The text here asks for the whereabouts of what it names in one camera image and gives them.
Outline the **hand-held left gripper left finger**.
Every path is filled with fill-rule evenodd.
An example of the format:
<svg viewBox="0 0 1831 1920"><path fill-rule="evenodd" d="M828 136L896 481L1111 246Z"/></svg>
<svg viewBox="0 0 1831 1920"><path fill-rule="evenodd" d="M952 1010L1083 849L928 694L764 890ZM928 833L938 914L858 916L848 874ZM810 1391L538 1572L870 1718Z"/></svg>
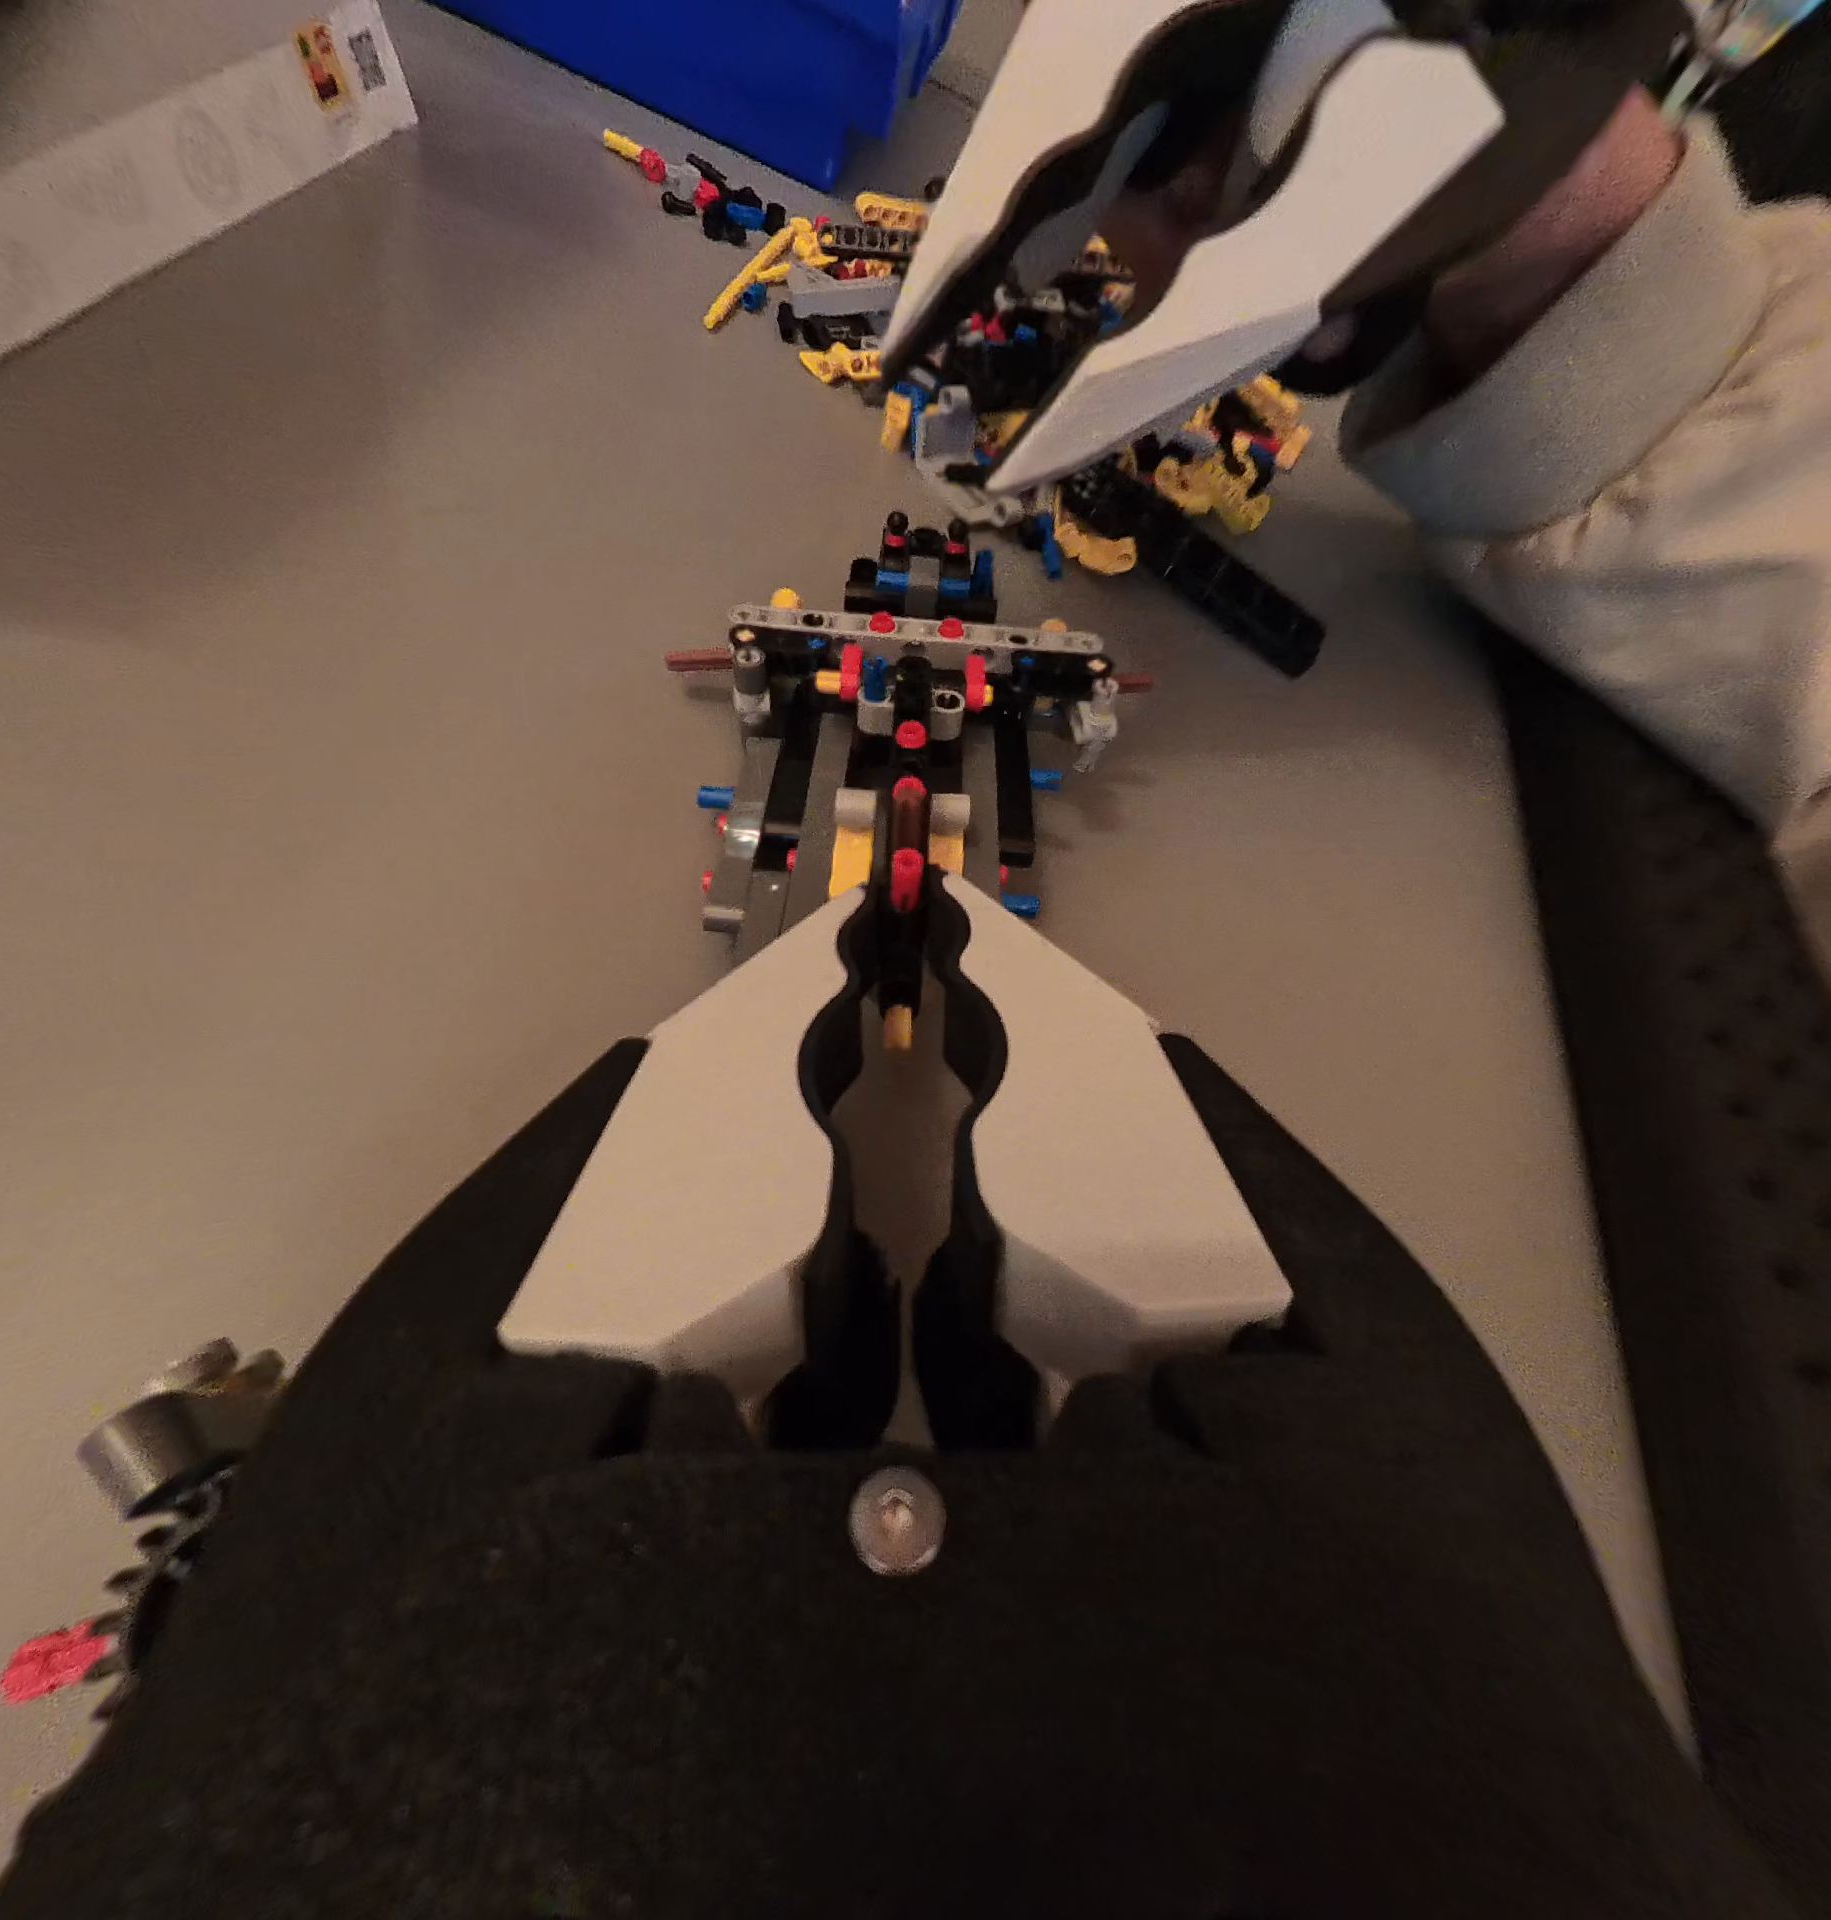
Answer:
<svg viewBox="0 0 1831 1920"><path fill-rule="evenodd" d="M520 1356L876 1387L876 1247L834 1112L864 1067L870 898L814 909L648 1035L498 1323Z"/></svg>

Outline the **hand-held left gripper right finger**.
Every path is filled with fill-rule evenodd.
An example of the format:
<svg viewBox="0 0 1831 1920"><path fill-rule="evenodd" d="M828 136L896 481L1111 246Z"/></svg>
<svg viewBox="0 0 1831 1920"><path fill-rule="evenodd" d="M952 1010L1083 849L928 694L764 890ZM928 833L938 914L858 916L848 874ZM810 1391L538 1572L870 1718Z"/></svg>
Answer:
<svg viewBox="0 0 1831 1920"><path fill-rule="evenodd" d="M1051 1384L1279 1330L1291 1290L1157 1022L992 895L934 883L968 1096L934 1252L934 1421L1037 1427Z"/></svg>

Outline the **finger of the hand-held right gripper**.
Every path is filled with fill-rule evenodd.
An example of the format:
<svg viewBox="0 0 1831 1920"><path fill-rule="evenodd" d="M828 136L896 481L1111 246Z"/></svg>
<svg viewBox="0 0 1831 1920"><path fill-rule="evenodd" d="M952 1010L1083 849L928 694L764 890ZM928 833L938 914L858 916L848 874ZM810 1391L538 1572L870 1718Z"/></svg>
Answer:
<svg viewBox="0 0 1831 1920"><path fill-rule="evenodd" d="M1071 365L988 470L988 490L1087 468L1283 361L1343 278L1501 127L1503 107L1461 48L1361 42L1313 95L1271 196L1195 243L1161 299Z"/></svg>
<svg viewBox="0 0 1831 1920"><path fill-rule="evenodd" d="M880 347L902 375L1001 285L1055 274L1189 89L1203 3L1031 3L954 162Z"/></svg>

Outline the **black grey toy brick chassis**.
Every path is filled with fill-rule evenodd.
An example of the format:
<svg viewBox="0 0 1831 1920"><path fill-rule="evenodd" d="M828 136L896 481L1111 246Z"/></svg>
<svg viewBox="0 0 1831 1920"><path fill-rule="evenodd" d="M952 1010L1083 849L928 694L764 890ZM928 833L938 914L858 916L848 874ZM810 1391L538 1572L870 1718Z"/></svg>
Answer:
<svg viewBox="0 0 1831 1920"><path fill-rule="evenodd" d="M892 1049L912 1045L924 1003L930 881L966 879L1033 924L1033 803L1065 773L1031 744L1061 738L1085 773L1153 684L1099 636L1001 620L994 550L962 518L902 509L850 565L840 606L778 587L664 665L718 684L740 738L736 779L696 796L718 833L704 928L740 966L828 900L880 895L912 924L886 935L876 990Z"/></svg>

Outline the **black toy brick engine assembly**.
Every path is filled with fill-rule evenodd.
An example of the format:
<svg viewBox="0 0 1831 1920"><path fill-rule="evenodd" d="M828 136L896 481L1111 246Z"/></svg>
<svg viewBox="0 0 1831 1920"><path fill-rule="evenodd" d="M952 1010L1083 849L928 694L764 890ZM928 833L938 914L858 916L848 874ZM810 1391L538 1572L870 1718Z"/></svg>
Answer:
<svg viewBox="0 0 1831 1920"><path fill-rule="evenodd" d="M92 1718L108 1723L130 1703L288 1376L280 1351L242 1354L220 1337L80 1439L78 1461L134 1528L132 1558L104 1581L96 1611L10 1655L0 1674L6 1706L86 1690L96 1694Z"/></svg>

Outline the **grey desk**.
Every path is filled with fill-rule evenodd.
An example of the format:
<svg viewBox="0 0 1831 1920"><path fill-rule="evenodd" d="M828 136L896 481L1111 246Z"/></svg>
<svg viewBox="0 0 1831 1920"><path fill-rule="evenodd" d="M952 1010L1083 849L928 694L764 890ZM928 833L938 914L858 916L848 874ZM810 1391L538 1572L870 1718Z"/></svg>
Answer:
<svg viewBox="0 0 1831 1920"><path fill-rule="evenodd" d="M0 365L0 1669L128 1556L74 1448L216 1335L290 1358L620 1035L710 982L736 600L912 474L664 215L616 103L386 3L414 129ZM1153 687L1041 811L1047 933L1191 1034L1453 1294L1691 1730L1493 680L1315 444L1247 551L1285 684L1143 579L1005 607ZM0 1866L92 1740L0 1701Z"/></svg>

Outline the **person's right hand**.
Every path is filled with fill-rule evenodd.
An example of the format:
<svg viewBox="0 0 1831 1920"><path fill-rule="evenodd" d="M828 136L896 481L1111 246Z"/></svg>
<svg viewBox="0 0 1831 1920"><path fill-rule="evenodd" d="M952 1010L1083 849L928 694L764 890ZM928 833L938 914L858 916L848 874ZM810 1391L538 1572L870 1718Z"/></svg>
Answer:
<svg viewBox="0 0 1831 1920"><path fill-rule="evenodd" d="M1463 341L1531 325L1641 215L1679 157L1681 134L1647 88L1631 88L1567 172L1437 282L1431 323Z"/></svg>

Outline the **pile of toy brick pieces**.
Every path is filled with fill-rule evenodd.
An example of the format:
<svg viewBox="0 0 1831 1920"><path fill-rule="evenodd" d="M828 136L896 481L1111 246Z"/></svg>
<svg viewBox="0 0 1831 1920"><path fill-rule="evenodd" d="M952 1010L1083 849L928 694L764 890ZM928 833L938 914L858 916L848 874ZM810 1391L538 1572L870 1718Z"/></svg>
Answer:
<svg viewBox="0 0 1831 1920"><path fill-rule="evenodd" d="M940 200L942 178L918 200L864 192L856 222L792 211L752 185L736 185L710 160L676 160L602 132L602 145L660 190L668 217L692 219L712 242L748 248L730 285L710 304L708 331L736 312L772 310L786 345L820 384L870 395L880 444L904 454L970 523L1013 529L1057 575L1065 559L1099 573L1153 562L1153 534L1103 529L1105 509L1077 504L1079 486L1125 481L1183 527L1211 519L1233 536L1267 516L1273 480L1311 440L1299 399L1255 375L1199 402L1177 425L1145 431L1089 468L1017 492L990 486L1049 386L1077 353L1113 335L1131 316L1135 279L1101 235L1025 290L1007 282L912 367L882 373L882 344L904 292L918 239Z"/></svg>

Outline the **blue storage bin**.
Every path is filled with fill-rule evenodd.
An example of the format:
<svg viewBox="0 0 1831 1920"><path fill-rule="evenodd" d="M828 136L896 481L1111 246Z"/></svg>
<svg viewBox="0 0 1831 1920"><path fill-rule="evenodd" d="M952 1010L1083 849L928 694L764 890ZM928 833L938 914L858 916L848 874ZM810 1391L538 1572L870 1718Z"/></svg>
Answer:
<svg viewBox="0 0 1831 1920"><path fill-rule="evenodd" d="M958 1L446 1L444 10L830 190L928 81Z"/></svg>

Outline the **black toy brick beam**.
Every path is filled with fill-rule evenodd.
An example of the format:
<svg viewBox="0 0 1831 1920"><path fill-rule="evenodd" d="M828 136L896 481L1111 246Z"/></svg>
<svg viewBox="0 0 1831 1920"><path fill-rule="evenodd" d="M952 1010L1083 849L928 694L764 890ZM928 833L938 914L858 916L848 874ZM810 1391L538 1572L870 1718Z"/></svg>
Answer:
<svg viewBox="0 0 1831 1920"><path fill-rule="evenodd" d="M1159 492L1109 472L1111 507L1137 547L1137 565L1167 586L1285 680L1303 678L1319 658L1325 626L1275 587L1229 544Z"/></svg>

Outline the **dark perforated panel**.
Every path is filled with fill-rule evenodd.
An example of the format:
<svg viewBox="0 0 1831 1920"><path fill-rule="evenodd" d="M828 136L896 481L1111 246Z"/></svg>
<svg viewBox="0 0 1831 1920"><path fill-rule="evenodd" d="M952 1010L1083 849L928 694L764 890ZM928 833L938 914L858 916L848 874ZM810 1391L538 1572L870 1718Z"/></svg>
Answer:
<svg viewBox="0 0 1831 1920"><path fill-rule="evenodd" d="M1485 653L1697 1753L1831 1916L1831 990L1731 803Z"/></svg>

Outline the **yellow car instruction booklet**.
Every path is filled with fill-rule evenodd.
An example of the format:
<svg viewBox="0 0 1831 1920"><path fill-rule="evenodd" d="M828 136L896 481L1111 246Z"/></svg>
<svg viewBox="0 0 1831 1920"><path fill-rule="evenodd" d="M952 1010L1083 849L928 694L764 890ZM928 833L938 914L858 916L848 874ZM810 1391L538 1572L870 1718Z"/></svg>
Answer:
<svg viewBox="0 0 1831 1920"><path fill-rule="evenodd" d="M0 361L416 119L376 1L0 3Z"/></svg>

